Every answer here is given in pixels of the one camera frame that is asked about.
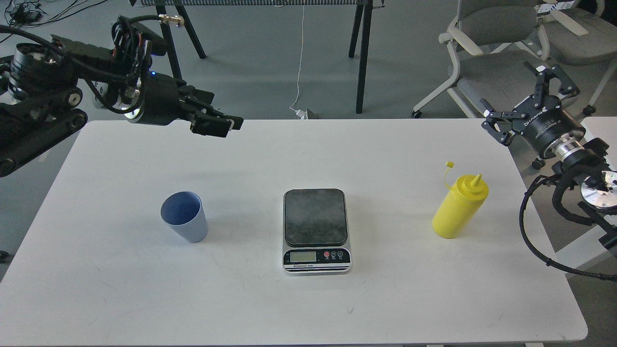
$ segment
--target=bottle cap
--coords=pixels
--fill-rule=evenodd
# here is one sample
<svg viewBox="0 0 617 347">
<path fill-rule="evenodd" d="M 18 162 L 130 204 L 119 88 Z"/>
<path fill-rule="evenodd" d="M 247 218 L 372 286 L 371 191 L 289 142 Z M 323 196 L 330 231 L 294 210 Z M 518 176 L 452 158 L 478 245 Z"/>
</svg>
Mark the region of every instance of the bottle cap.
<svg viewBox="0 0 617 347">
<path fill-rule="evenodd" d="M 489 185 L 482 179 L 482 174 L 463 175 L 452 185 L 454 198 L 469 206 L 480 206 L 489 195 Z"/>
</svg>

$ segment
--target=bottle nozzle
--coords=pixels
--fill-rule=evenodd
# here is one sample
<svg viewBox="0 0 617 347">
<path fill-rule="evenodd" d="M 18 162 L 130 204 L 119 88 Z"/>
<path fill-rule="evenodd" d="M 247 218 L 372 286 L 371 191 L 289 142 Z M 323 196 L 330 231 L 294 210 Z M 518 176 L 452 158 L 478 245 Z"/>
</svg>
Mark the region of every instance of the bottle nozzle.
<svg viewBox="0 0 617 347">
<path fill-rule="evenodd" d="M 454 167 L 454 163 L 453 163 L 453 162 L 451 162 L 451 161 L 448 161 L 448 162 L 446 162 L 446 163 L 445 163 L 445 166 L 447 166 L 448 168 L 445 170 L 445 173 L 444 173 L 444 186 L 445 186 L 446 188 L 448 188 L 448 189 L 450 189 L 450 190 L 451 190 L 451 189 L 452 189 L 452 187 L 451 187 L 451 186 L 448 186 L 448 183 L 446 183 L 446 182 L 445 182 L 445 176 L 448 174 L 448 172 L 450 171 L 450 169 Z"/>
<path fill-rule="evenodd" d="M 480 183 L 480 180 L 482 179 L 482 174 L 479 173 L 478 176 L 476 176 L 473 181 L 471 181 L 471 186 L 477 186 L 478 183 Z"/>
</svg>

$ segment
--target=chair armrest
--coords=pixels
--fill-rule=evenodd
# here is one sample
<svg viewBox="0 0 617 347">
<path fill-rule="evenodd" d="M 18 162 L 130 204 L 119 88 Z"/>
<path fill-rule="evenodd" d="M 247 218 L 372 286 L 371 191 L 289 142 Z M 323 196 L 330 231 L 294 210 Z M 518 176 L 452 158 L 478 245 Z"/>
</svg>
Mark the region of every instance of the chair armrest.
<svg viewBox="0 0 617 347">
<path fill-rule="evenodd" d="M 557 22 L 566 27 L 569 31 L 571 31 L 576 36 L 582 36 L 589 34 L 589 31 L 585 30 L 580 24 L 578 24 L 574 19 L 568 17 L 567 14 L 563 13 L 560 10 L 552 10 L 550 11 L 550 16 L 553 17 Z"/>
<path fill-rule="evenodd" d="M 595 4 L 597 5 L 595 15 L 600 17 L 604 13 L 604 0 L 595 0 Z"/>
<path fill-rule="evenodd" d="M 482 49 L 469 37 L 455 26 L 450 26 L 448 32 L 439 35 L 439 42 L 443 43 L 448 40 L 454 39 L 461 47 L 472 56 L 481 56 L 484 54 Z"/>
</svg>

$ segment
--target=white cable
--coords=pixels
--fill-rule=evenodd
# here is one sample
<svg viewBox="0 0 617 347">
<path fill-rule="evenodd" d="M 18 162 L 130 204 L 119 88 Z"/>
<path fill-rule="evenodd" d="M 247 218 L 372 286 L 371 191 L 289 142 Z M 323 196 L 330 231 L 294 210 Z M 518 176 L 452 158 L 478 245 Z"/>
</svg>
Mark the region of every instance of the white cable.
<svg viewBox="0 0 617 347">
<path fill-rule="evenodd" d="M 300 71 L 302 71 L 302 53 L 304 52 L 304 8 L 305 6 L 302 5 L 302 46 L 300 47 L 300 67 L 298 69 L 298 81 L 296 82 L 298 94 L 296 95 L 296 100 L 294 101 L 294 103 L 289 106 L 289 109 L 295 111 L 296 115 L 298 114 L 298 112 L 300 112 L 300 110 L 294 109 L 293 105 L 298 102 L 298 98 L 300 97 Z"/>
</svg>

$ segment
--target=scale display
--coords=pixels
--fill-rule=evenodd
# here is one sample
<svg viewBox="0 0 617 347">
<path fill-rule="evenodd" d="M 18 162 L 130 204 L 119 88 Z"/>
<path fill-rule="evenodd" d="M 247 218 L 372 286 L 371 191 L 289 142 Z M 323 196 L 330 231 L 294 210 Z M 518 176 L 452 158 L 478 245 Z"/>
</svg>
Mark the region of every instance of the scale display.
<svg viewBox="0 0 617 347">
<path fill-rule="evenodd" d="M 338 189 L 290 190 L 284 198 L 283 268 L 342 274 L 351 268 L 345 196 Z"/>
</svg>

